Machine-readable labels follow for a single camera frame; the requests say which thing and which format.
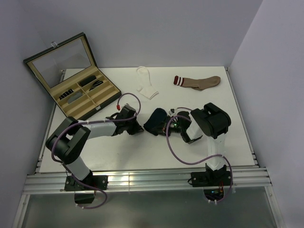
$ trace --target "red stripe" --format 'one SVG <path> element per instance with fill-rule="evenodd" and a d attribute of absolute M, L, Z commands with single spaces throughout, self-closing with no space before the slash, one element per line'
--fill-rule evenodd
<path fill-rule="evenodd" d="M 175 76 L 175 77 L 174 77 L 174 82 L 173 82 L 173 84 L 176 85 L 178 80 L 179 80 L 179 77 L 178 77 L 178 76 Z"/>

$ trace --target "white tabletop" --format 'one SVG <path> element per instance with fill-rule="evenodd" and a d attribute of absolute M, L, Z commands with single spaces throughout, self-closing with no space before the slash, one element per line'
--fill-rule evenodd
<path fill-rule="evenodd" d="M 142 111 L 137 117 L 141 126 L 149 119 L 152 112 L 160 107 L 166 111 L 175 107 L 191 109 L 203 108 L 209 102 L 227 112 L 231 118 L 231 126 L 226 137 L 226 157 L 232 166 L 254 165 L 252 153 L 246 138 L 238 108 L 233 97 L 226 71 L 222 66 L 206 67 L 150 67 L 152 86 L 159 91 L 152 100 L 137 92 L 136 68 L 102 68 L 101 71 L 118 87 L 122 93 L 136 94 L 142 103 Z M 182 88 L 173 84 L 174 76 L 194 79 L 219 76 L 218 86 L 197 91 Z M 138 103 L 132 96 L 126 95 L 120 105 L 130 104 L 135 109 Z M 89 120 L 100 120 L 117 112 L 116 102 L 92 116 Z M 65 115 L 56 107 L 49 134 L 51 135 Z M 173 133 L 170 137 L 175 153 L 184 161 L 196 162 L 207 156 L 206 136 L 195 143 L 186 144 L 181 136 Z M 45 148 L 40 172 L 63 172 L 64 168 L 51 159 L 51 152 Z M 127 132 L 115 137 L 99 137 L 86 142 L 81 157 L 93 171 L 124 171 L 150 169 L 189 168 L 177 161 L 168 149 L 164 136 L 154 136 L 148 132 L 130 136 Z M 195 167 L 205 167 L 204 163 Z"/>

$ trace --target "gray wall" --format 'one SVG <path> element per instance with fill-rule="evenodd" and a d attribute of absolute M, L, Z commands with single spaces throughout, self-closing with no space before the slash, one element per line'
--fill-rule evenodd
<path fill-rule="evenodd" d="M 304 1 L 265 0 L 230 76 L 287 227 L 304 224 Z"/>
<path fill-rule="evenodd" d="M 88 35 L 101 67 L 229 66 L 262 0 L 19 0 L 43 41 Z"/>
<path fill-rule="evenodd" d="M 52 102 L 22 63 L 46 46 L 16 0 L 1 1 L 0 21 L 0 226 L 6 228 L 37 164 Z"/>

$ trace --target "sock cuff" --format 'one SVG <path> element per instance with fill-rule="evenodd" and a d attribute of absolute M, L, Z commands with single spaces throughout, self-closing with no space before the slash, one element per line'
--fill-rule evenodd
<path fill-rule="evenodd" d="M 179 77 L 179 76 L 175 76 L 173 84 L 175 84 L 176 86 L 182 86 L 184 84 L 184 81 L 185 81 L 185 78 Z"/>

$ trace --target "white sock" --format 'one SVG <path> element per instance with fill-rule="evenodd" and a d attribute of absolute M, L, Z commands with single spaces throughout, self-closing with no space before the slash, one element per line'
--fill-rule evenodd
<path fill-rule="evenodd" d="M 158 94 L 158 91 L 156 91 L 151 85 L 148 69 L 146 67 L 140 66 L 136 69 L 136 72 L 137 81 L 139 83 L 137 91 L 151 100 Z"/>

